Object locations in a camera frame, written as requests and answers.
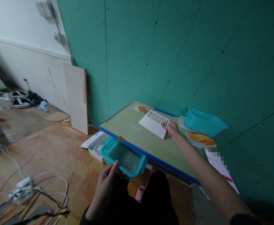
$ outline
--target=power strip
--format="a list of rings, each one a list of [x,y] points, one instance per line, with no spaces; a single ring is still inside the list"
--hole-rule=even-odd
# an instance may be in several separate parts
[[[8,195],[8,198],[13,198],[13,201],[16,201],[18,205],[21,205],[32,198],[33,195],[33,183],[30,177],[27,177],[17,183],[16,188],[11,191],[11,193]]]

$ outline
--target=pink slipper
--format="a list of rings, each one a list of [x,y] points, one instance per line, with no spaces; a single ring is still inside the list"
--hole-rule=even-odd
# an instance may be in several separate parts
[[[144,186],[139,186],[137,192],[136,192],[136,197],[135,199],[141,203],[141,198],[142,198],[142,195],[143,195],[143,192],[145,190],[145,187]]]

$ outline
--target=green painted wall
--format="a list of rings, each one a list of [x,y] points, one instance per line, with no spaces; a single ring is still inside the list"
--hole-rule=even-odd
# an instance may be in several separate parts
[[[214,114],[242,194],[274,204],[274,1],[58,2],[94,125],[133,100]]]

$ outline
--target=green desk surface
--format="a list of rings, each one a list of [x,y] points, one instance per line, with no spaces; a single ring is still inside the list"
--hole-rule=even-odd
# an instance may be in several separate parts
[[[198,180],[189,163],[172,139],[170,137],[165,137],[165,139],[162,140],[138,123],[145,114],[134,110],[134,106],[136,105],[144,104],[133,101],[103,122],[100,125],[100,129],[106,133],[108,131],[108,133],[112,133],[117,137],[122,136],[127,142],[138,147],[139,149],[137,150],[145,154],[148,158],[154,160],[155,162],[161,163],[171,171],[179,173],[181,176],[198,183]],[[159,112],[152,107],[147,107],[172,120],[179,126],[179,117],[173,117]],[[179,130],[185,136],[184,129],[179,126]],[[203,149],[196,149],[202,156],[206,157]]]

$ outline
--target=blue cable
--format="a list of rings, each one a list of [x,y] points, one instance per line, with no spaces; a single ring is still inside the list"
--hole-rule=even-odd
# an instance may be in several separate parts
[[[57,23],[57,20],[56,20],[56,16],[55,16],[55,10],[54,10],[53,4],[52,4],[52,0],[50,0],[50,3],[51,3],[51,6],[52,6],[52,11],[53,11],[53,15],[54,15],[54,18],[55,18],[55,21],[56,21],[58,32],[60,33],[60,30],[59,30],[59,27],[58,27],[58,23]]]

